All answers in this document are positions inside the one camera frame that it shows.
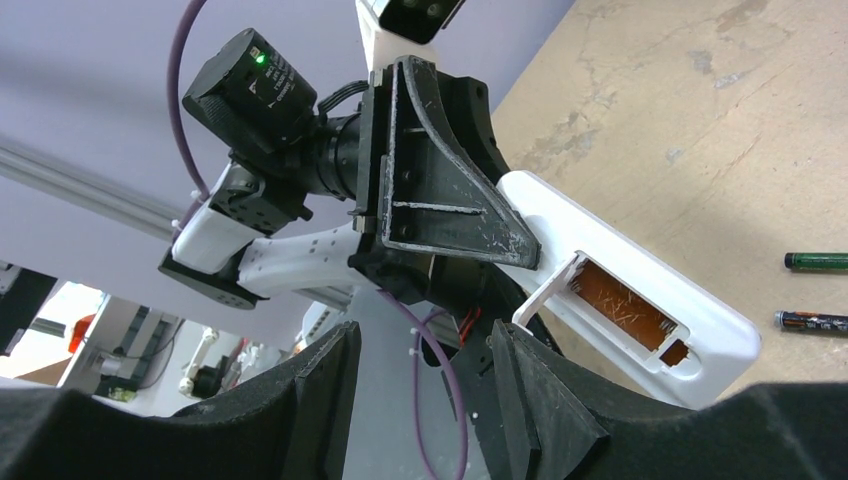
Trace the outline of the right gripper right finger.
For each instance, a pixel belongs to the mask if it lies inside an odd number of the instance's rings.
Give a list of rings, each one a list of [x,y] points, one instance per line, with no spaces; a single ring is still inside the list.
[[[524,330],[491,333],[516,479],[843,479],[847,387],[761,383],[690,410],[617,385]]]

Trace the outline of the white battery cover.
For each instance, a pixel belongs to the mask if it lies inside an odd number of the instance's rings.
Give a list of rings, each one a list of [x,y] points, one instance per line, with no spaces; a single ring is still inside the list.
[[[511,323],[528,330],[529,321],[544,304],[560,291],[568,288],[569,282],[577,274],[583,260],[582,253],[576,252],[571,258],[557,266],[553,273],[514,311]]]

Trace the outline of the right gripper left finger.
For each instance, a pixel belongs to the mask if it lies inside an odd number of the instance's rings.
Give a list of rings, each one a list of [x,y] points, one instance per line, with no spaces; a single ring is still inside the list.
[[[298,355],[169,417],[72,389],[1,393],[5,479],[339,479],[362,346],[340,324]]]

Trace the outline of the white remote control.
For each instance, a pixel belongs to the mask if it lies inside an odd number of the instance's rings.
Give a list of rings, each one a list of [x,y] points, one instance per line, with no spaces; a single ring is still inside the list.
[[[568,288],[542,308],[647,394],[703,408],[754,363],[751,321],[540,177],[513,171],[497,189],[541,242],[537,269],[503,271],[530,295],[581,252]]]

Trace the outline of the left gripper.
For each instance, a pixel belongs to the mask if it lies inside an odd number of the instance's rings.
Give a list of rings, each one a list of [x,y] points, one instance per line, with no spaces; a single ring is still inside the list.
[[[406,304],[475,305],[496,293],[497,264],[537,268],[540,241],[496,188],[510,168],[484,82],[401,57],[330,127],[317,173],[354,201],[347,264],[374,286]]]

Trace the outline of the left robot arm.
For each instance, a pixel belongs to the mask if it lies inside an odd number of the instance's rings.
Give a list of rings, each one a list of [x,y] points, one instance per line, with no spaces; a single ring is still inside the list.
[[[228,41],[183,98],[229,148],[160,271],[232,308],[365,285],[463,309],[496,265],[541,245],[497,183],[486,85],[407,55],[325,99],[256,30]]]

